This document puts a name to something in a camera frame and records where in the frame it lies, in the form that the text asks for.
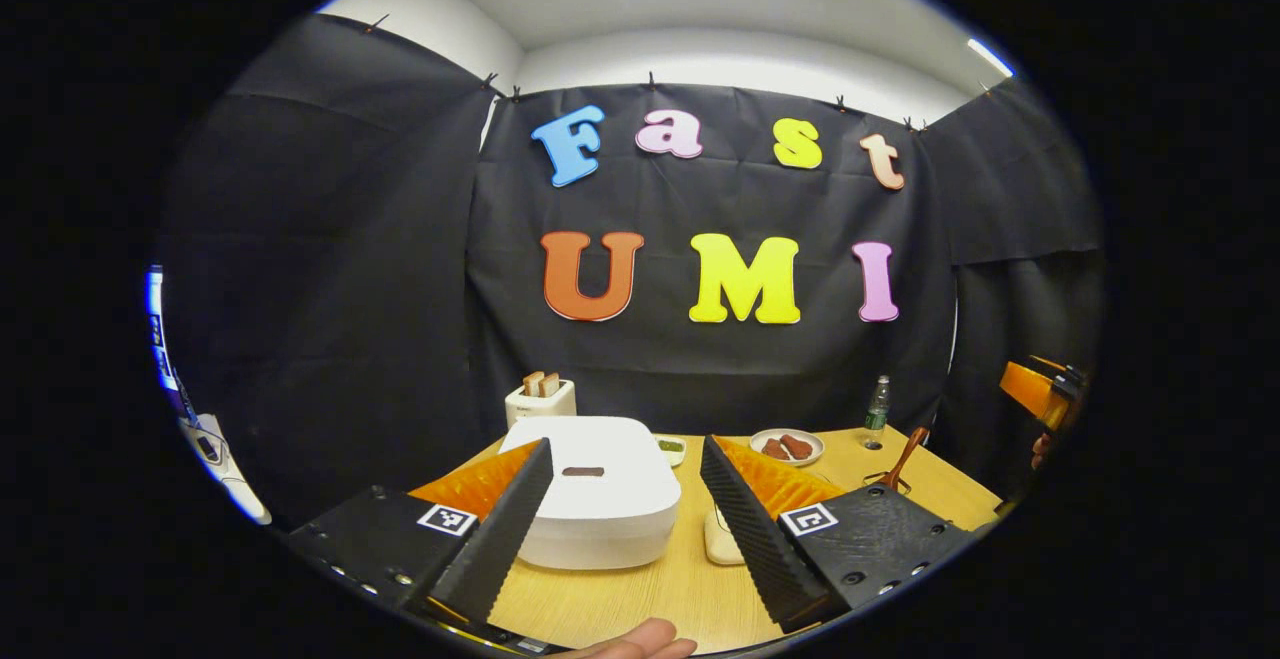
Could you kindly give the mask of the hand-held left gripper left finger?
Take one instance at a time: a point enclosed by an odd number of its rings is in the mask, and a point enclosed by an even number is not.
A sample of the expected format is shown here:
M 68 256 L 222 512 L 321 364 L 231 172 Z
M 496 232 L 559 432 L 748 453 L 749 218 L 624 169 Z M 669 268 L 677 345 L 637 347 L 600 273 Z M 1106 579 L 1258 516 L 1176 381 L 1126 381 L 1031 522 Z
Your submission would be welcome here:
M 484 626 L 553 475 L 550 441 L 526 441 L 417 496 L 372 486 L 288 545 L 388 610 Z

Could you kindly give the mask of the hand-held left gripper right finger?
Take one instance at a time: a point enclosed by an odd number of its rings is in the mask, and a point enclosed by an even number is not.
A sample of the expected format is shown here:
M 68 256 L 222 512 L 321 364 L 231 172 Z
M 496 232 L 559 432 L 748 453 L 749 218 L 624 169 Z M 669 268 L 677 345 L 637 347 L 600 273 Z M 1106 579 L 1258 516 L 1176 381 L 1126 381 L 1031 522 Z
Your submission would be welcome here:
M 700 476 L 785 633 L 867 613 L 977 540 L 900 491 L 842 490 L 726 438 L 705 436 Z

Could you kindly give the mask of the white rice cooker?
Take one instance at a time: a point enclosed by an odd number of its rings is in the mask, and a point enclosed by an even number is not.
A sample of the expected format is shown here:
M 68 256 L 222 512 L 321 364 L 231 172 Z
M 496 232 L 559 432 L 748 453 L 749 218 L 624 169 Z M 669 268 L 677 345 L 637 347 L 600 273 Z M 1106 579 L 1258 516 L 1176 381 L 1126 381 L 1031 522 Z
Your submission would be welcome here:
M 659 441 L 637 418 L 534 416 L 509 427 L 500 450 L 550 444 L 553 479 L 518 559 L 556 571 L 614 571 L 655 562 L 682 489 Z

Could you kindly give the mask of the brown wooden spoon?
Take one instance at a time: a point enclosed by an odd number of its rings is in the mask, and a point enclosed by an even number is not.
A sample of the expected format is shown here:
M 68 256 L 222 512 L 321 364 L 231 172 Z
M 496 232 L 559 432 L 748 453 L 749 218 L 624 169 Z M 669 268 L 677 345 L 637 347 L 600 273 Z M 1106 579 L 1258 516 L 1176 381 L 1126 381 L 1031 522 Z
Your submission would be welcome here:
M 922 441 L 925 441 L 928 439 L 929 434 L 931 434 L 929 427 L 925 426 L 915 427 L 915 430 L 909 436 L 904 449 L 901 450 L 900 457 L 895 463 L 893 468 L 886 472 L 876 482 L 879 482 L 879 485 L 883 485 L 888 489 L 892 489 L 893 491 L 897 491 L 900 482 L 902 482 L 901 475 L 902 471 L 905 470 L 906 463 L 911 458 L 914 450 L 922 444 Z

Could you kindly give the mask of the white toaster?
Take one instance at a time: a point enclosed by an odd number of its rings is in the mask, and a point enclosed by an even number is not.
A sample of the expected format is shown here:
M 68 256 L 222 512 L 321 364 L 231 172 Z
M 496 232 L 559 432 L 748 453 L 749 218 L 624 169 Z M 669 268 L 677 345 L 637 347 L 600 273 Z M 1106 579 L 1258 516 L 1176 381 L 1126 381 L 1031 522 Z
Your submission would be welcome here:
M 520 418 L 531 416 L 576 416 L 575 383 L 561 377 L 561 389 L 552 398 L 532 398 L 522 394 L 522 380 L 516 390 L 506 395 L 506 426 L 513 427 Z

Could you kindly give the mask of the clear water bottle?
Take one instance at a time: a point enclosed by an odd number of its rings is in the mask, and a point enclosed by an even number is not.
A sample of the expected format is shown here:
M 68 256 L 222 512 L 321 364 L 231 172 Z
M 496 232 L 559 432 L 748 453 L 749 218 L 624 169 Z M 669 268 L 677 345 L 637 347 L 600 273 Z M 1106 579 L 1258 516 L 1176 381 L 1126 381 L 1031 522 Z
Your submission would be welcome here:
M 882 375 L 876 383 L 876 390 L 869 401 L 864 418 L 863 445 L 872 450 L 881 449 L 881 439 L 890 413 L 890 376 Z

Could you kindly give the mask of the white side table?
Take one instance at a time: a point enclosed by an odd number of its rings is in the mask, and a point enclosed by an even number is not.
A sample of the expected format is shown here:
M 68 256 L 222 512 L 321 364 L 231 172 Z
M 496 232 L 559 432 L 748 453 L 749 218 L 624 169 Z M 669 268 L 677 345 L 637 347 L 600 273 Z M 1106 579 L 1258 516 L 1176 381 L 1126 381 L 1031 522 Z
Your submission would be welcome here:
M 225 433 L 220 426 L 219 418 L 211 413 L 201 413 L 195 418 L 189 418 L 189 424 L 178 421 L 178 425 L 195 450 L 195 454 L 202 459 L 211 479 L 215 482 L 219 482 L 227 496 L 239 508 L 239 511 L 256 523 L 271 523 L 271 513 L 262 504 L 256 491 L 253 491 L 246 481 L 243 472 L 232 454 L 230 444 L 224 436 Z M 195 445 L 195 438 L 197 435 L 205 435 L 218 441 L 218 449 L 221 458 L 221 462 L 218 466 L 210 464 L 206 459 L 204 459 L 204 456 Z

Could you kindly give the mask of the black backdrop cloth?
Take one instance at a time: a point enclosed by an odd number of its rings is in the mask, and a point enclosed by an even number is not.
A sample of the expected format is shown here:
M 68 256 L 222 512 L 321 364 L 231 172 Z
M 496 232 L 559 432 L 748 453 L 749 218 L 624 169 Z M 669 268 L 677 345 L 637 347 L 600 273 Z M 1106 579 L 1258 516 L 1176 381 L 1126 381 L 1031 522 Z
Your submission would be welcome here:
M 211 109 L 160 246 L 169 360 L 284 523 L 413 489 L 557 371 L 662 434 L 890 424 L 1001 498 L 1038 354 L 1091 372 L 1101 214 L 1032 91 L 931 129 L 724 86 L 497 99 L 401 36 L 307 17 Z

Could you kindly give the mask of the ceiling light panel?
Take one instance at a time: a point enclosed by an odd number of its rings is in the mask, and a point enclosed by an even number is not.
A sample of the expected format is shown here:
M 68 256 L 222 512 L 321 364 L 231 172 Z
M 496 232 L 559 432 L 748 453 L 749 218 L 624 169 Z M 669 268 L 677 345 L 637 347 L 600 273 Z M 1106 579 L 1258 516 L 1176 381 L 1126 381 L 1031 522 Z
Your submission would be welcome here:
M 968 38 L 966 47 L 973 50 L 973 52 L 975 52 L 977 56 L 982 58 L 983 61 L 987 61 L 988 65 L 993 68 L 993 70 L 998 72 L 998 74 L 1004 77 L 1015 75 L 1012 67 L 1007 65 L 1007 63 L 1004 61 L 1004 59 L 998 58 L 996 52 L 992 52 L 992 50 L 988 49 L 986 44 L 982 44 L 982 41 L 979 41 L 978 38 L 973 38 L 973 36 L 972 38 Z

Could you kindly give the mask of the computer monitor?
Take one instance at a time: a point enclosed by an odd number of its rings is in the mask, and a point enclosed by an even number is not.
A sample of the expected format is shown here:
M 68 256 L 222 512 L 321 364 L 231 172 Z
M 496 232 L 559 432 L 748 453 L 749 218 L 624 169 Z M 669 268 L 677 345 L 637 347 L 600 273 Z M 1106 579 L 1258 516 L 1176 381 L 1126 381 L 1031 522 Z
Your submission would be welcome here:
M 151 264 L 146 273 L 146 311 L 151 331 L 151 344 L 154 360 L 157 367 L 159 381 L 168 395 L 168 399 L 179 417 L 179 422 L 189 424 L 187 401 L 182 393 L 180 381 L 177 377 L 170 357 L 165 335 L 165 322 L 163 317 L 163 280 L 164 273 L 160 264 Z

